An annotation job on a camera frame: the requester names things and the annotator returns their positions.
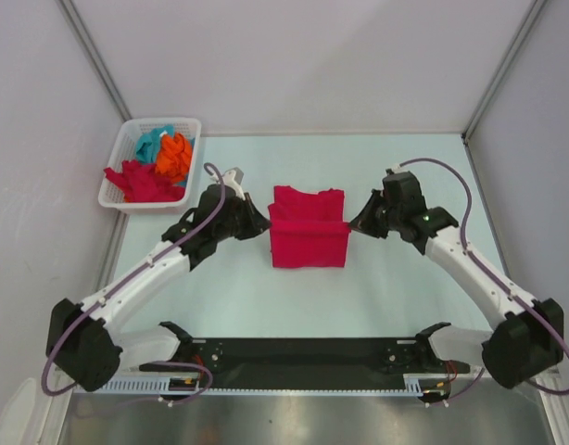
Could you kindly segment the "white plastic laundry basket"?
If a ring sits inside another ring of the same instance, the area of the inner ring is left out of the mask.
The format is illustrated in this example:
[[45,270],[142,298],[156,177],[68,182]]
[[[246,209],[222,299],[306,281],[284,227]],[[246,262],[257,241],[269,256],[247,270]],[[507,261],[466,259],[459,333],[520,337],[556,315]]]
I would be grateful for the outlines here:
[[193,146],[193,157],[190,171],[186,179],[177,183],[185,188],[185,195],[182,199],[174,202],[157,203],[130,203],[124,201],[123,193],[117,186],[106,179],[104,174],[101,184],[98,201],[104,208],[119,210],[126,214],[172,214],[182,213],[186,209],[191,196],[190,182],[198,173],[196,166],[196,156],[199,148],[201,135],[201,122],[195,118],[184,117],[165,117],[165,118],[141,118],[124,122],[117,135],[115,144],[107,167],[120,172],[121,163],[124,160],[137,160],[135,158],[135,145],[142,134],[148,133],[153,129],[166,125],[174,127],[174,133],[180,133],[187,138]]

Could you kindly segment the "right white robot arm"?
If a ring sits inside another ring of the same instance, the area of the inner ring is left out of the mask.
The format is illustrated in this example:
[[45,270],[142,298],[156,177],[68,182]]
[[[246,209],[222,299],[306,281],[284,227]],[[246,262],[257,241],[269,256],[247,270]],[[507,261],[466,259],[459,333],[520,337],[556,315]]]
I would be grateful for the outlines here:
[[415,360],[426,372],[448,361],[485,368],[504,388],[514,388],[563,360],[563,310],[514,284],[465,238],[458,221],[430,208],[411,172],[387,171],[350,229],[374,238],[396,232],[443,269],[484,315],[488,330],[441,323],[424,330]]

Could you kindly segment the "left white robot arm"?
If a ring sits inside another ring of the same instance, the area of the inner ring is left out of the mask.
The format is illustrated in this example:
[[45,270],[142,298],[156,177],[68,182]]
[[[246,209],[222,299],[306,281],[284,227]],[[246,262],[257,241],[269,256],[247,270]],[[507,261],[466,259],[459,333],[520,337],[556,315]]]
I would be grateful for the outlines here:
[[173,322],[127,334],[123,327],[171,280],[190,273],[228,238],[247,240],[271,226],[247,193],[209,186],[196,207],[170,226],[144,259],[116,282],[78,303],[52,310],[46,342],[49,365],[93,392],[118,371],[167,364],[180,371],[193,359],[192,337]]

